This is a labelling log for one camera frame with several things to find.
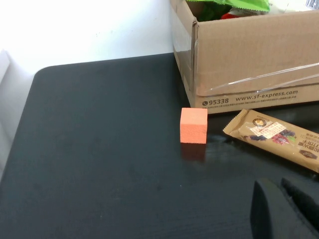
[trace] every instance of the cardboard box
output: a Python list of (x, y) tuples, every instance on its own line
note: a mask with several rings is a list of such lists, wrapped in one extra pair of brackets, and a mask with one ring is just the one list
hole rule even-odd
[(319, 100), (319, 11), (198, 22), (202, 3), (170, 3), (192, 107), (211, 114)]

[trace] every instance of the white surface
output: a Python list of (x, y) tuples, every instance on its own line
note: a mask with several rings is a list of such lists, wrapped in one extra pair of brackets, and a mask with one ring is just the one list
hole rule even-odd
[(2, 124), (0, 123), (0, 179), (6, 163), (6, 159), (9, 154), (10, 147), (11, 143), (2, 127)]
[(4, 77), (4, 74), (10, 64), (9, 58), (6, 55), (6, 52), (0, 47), (0, 83)]
[(11, 61), (0, 122), (10, 143), (38, 70), (172, 52), (169, 0), (4, 0), (0, 9), (0, 44)]

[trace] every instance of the black table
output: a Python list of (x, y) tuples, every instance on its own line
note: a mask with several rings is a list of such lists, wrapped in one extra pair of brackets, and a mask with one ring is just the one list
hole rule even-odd
[[(313, 172), (225, 136), (181, 157), (187, 98), (172, 54), (49, 67), (34, 81), (0, 185), (2, 239), (251, 238), (254, 181)], [(261, 112), (319, 132), (319, 104)]]

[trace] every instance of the orange foam cube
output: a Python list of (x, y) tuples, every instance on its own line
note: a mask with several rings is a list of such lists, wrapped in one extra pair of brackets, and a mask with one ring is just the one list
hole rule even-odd
[(182, 108), (180, 116), (180, 142), (206, 143), (207, 109)]

